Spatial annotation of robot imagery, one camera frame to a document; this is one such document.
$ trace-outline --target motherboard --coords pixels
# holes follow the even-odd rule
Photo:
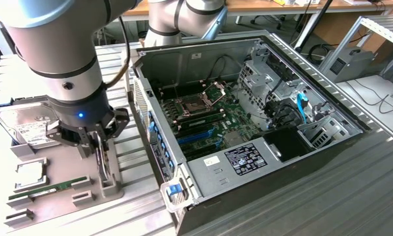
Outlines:
[[[188,161],[250,141],[260,132],[234,88],[214,83],[203,93],[160,102]]]

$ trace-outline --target wooden desk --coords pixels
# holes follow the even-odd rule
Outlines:
[[[300,45],[303,39],[306,38],[307,33],[310,29],[312,28],[314,21],[318,18],[319,12],[323,9],[324,4],[326,4],[326,0],[322,0],[320,4],[314,4],[310,6],[307,13],[312,14],[312,16],[307,23],[304,31],[302,32],[302,36],[299,38],[296,46]],[[383,14],[388,14],[393,10],[393,1],[384,0],[384,4],[387,6],[387,10],[383,12]],[[228,16],[238,16],[236,24],[240,24],[243,16],[303,14],[307,10],[307,7],[299,6],[299,5],[282,6],[276,2],[270,0],[228,0],[228,9],[230,9]],[[327,13],[362,12],[359,13],[360,15],[368,15],[370,13],[364,14],[364,12],[375,12],[375,11],[376,11],[375,5],[355,6],[348,4],[344,0],[334,0],[327,10]],[[150,3],[148,3],[148,0],[143,0],[143,2],[139,4],[139,6],[134,10],[124,13],[123,20],[142,21],[148,19],[150,19]],[[344,21],[343,26],[347,27],[347,32],[352,24],[354,22],[350,23],[350,21]],[[131,30],[138,35],[138,26],[136,24],[132,24],[132,25],[134,26],[131,27]],[[3,26],[0,24],[0,50],[4,55],[14,54],[14,49],[10,46],[12,44],[8,43],[8,39],[2,32],[2,27]],[[330,27],[330,25],[326,26],[327,30],[332,30],[332,28],[334,27]],[[334,31],[334,34],[344,37],[347,32],[339,29],[338,31]],[[332,34],[331,35],[327,34],[326,37],[330,37],[330,39],[335,38]]]

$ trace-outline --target hard drive label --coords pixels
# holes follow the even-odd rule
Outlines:
[[[267,162],[260,155],[254,143],[250,143],[234,150],[227,151],[226,156],[234,166],[236,174],[240,176],[267,166]]]
[[[39,145],[54,142],[54,140],[48,139],[46,136],[47,123],[48,120],[27,124],[19,124],[15,126],[22,137],[31,145]]]

